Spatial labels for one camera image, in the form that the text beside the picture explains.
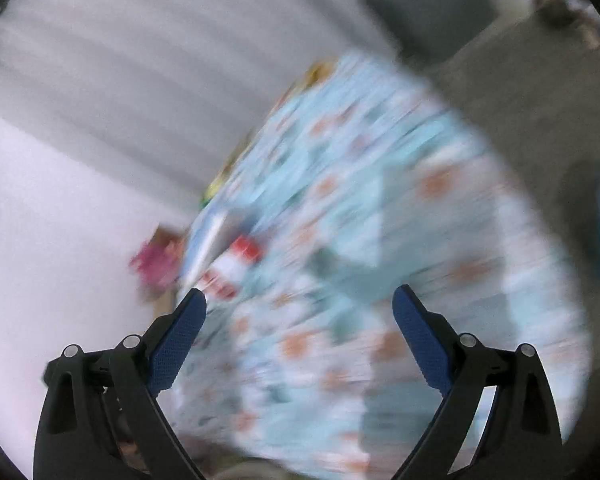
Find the gold crumpled wrapper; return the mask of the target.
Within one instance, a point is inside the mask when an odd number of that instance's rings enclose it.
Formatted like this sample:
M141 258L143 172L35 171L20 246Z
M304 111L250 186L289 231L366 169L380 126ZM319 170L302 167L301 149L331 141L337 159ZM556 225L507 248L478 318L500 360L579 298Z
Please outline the gold crumpled wrapper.
M304 88L311 88L327 80L337 67L333 60L320 61L312 64L302 77Z

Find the white curtain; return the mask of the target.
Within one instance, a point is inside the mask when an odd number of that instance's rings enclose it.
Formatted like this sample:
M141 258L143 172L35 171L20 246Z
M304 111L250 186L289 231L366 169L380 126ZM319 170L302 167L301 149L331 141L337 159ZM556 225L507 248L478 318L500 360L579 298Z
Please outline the white curtain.
M394 51L360 0L7 0L0 117L189 209L296 78L352 48Z

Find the dark brown box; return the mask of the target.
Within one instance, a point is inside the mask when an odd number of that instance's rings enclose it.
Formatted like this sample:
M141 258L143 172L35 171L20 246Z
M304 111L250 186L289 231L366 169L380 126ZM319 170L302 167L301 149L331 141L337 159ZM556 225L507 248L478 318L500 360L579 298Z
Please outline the dark brown box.
M579 21L579 14L566 0L532 0L535 17L551 29L564 29Z

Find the blue medicine box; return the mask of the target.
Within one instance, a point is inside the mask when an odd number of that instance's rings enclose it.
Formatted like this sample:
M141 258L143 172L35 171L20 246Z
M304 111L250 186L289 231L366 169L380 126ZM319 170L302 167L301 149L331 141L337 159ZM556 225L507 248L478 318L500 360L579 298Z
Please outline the blue medicine box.
M190 227L180 271L180 285L193 286L210 264L249 229L250 211L209 204Z

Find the white bottle red cap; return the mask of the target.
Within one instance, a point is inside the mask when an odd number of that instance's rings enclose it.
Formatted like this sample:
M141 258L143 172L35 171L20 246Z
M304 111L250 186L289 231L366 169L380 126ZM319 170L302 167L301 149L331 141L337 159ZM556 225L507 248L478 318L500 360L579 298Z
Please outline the white bottle red cap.
M251 269L261 259L260 245L250 236L238 236L204 271L196 289L203 292L208 301L233 300L242 290Z

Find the floral blue tablecloth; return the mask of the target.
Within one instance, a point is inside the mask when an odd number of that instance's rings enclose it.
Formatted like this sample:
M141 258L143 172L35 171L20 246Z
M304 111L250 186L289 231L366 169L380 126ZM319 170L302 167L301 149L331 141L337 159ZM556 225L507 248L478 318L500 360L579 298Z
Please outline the floral blue tablecloth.
M266 118L210 208L263 246L171 392L199 458L225 446L319 479L387 479L429 424L391 309L401 285L459 332L538 349L569 434L591 344L573 268L518 178L428 81L362 52Z

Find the grey cabinet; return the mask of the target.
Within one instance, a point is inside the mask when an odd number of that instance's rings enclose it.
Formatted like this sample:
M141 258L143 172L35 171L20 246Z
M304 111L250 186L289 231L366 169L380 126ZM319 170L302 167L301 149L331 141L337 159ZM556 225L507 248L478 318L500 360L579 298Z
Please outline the grey cabinet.
M426 64L456 55L498 17L492 0L362 0L401 53Z

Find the pink bag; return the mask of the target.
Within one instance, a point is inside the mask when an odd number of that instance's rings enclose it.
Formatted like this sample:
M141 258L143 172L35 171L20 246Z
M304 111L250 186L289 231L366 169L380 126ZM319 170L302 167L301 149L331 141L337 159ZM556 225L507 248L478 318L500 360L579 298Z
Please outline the pink bag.
M158 226L130 261L130 268L140 279L143 289L159 295L176 284L184 258L185 242L183 232Z

